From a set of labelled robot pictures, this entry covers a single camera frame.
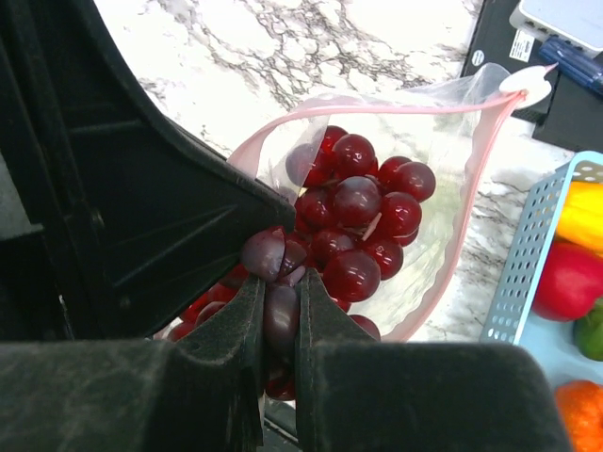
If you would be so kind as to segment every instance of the marble countertop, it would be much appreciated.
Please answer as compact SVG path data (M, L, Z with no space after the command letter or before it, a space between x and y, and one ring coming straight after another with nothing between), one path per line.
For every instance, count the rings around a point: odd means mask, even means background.
M364 94L458 77L480 0L96 0L155 104L228 155L325 89ZM568 151L500 133L448 290L412 340L475 341L532 184Z

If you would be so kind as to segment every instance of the white device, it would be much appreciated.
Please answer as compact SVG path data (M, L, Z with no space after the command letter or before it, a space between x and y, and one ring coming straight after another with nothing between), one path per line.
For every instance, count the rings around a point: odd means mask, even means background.
M603 52L603 0L521 0L509 22L541 42L558 36L589 57Z

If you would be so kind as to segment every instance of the blue marker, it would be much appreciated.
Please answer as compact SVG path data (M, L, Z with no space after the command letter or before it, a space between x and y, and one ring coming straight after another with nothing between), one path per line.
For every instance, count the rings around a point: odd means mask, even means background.
M603 96L603 65L559 38L549 38L538 55L548 64L558 63L557 69L580 86Z

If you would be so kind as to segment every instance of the barcode sticker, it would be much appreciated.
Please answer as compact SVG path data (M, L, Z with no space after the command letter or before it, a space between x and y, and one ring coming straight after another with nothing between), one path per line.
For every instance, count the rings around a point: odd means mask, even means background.
M530 60L531 49L533 46L534 37L525 31L517 30L513 44L511 44L509 57L527 63Z

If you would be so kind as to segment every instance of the blue basket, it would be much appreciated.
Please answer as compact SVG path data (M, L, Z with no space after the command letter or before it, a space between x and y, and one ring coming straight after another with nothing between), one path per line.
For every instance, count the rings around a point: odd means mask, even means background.
M564 363L578 369L582 378L587 378L585 372L596 367L593 372L601 379L603 363L582 358L571 345L571 324L547 322L530 315L530 306L572 181L603 184L603 154L577 153L571 162L530 190L480 340L525 347L546 372ZM526 337L522 339L527 327L530 331L526 331ZM558 333L562 339L551 345L550 334ZM559 368L547 372L556 384L573 377L559 374Z

